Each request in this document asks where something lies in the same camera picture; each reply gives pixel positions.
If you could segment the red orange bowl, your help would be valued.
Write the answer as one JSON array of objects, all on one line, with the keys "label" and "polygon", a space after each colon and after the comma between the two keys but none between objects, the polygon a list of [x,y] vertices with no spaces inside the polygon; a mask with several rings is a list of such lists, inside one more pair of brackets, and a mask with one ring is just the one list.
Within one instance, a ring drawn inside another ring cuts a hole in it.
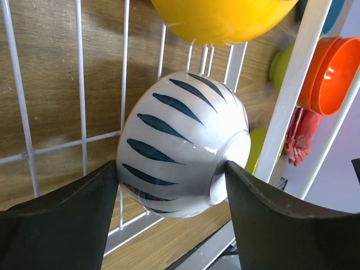
[{"label": "red orange bowl", "polygon": [[338,112],[359,67],[359,38],[340,38],[323,60],[310,101],[310,109],[324,116]]},{"label": "red orange bowl", "polygon": [[314,54],[312,60],[310,62],[307,74],[304,79],[303,86],[301,88],[299,98],[297,101],[297,105],[310,110],[311,109],[311,96],[314,87],[314,83],[316,81],[317,75],[319,73],[320,67],[325,60],[326,55],[330,51],[331,47],[341,39],[342,37],[326,37],[321,36],[316,49],[314,50]]}]

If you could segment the yellow orange bowl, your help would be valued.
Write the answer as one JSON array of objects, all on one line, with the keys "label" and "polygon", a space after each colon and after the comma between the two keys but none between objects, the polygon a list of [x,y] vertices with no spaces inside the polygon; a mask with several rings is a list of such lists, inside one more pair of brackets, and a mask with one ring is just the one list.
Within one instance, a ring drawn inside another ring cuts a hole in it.
[{"label": "yellow orange bowl", "polygon": [[250,41],[276,26],[297,1],[152,1],[166,26],[191,45],[222,47]]}]

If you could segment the blue bowl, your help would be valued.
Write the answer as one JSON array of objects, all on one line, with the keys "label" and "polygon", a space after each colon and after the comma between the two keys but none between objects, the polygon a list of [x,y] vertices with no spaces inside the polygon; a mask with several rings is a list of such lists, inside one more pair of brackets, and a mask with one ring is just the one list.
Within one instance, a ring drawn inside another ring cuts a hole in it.
[{"label": "blue bowl", "polygon": [[[296,5],[297,18],[299,21],[302,20],[303,14],[307,5],[307,0],[299,0]],[[335,26],[343,8],[345,0],[333,0],[329,8],[326,20],[324,22],[321,33],[323,35],[328,34]]]}]

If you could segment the lime green bowl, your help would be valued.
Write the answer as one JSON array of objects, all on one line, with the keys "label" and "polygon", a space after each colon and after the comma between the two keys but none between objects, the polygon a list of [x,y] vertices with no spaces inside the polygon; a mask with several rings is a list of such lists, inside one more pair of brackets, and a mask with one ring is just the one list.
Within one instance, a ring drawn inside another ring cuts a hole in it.
[{"label": "lime green bowl", "polygon": [[269,70],[269,80],[274,84],[277,93],[280,92],[282,82],[289,64],[289,60],[294,48],[294,42],[286,47],[286,49],[276,53],[271,62]]}]

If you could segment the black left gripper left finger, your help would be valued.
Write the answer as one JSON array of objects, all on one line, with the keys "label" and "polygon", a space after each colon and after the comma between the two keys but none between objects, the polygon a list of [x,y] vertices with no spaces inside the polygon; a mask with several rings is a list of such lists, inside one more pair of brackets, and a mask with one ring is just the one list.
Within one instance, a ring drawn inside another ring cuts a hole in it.
[{"label": "black left gripper left finger", "polygon": [[116,162],[1,212],[1,269],[101,269]]}]

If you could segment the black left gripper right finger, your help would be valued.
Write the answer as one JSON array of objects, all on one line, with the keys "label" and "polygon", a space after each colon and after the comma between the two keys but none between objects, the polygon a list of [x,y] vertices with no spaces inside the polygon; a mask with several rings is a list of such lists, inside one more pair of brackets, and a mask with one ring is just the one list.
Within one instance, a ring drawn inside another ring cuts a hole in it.
[{"label": "black left gripper right finger", "polygon": [[242,269],[359,269],[359,214],[311,204],[225,166]]}]

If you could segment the white black striped bowl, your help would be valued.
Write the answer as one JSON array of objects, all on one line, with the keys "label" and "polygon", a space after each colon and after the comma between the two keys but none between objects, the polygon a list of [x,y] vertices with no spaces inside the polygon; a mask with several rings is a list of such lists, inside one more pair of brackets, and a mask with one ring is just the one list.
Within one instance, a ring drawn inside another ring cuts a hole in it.
[{"label": "white black striped bowl", "polygon": [[251,148],[242,101],[225,84],[171,73],[138,100],[119,137],[124,193],[146,210],[190,218],[227,198],[225,167],[244,167]]}]

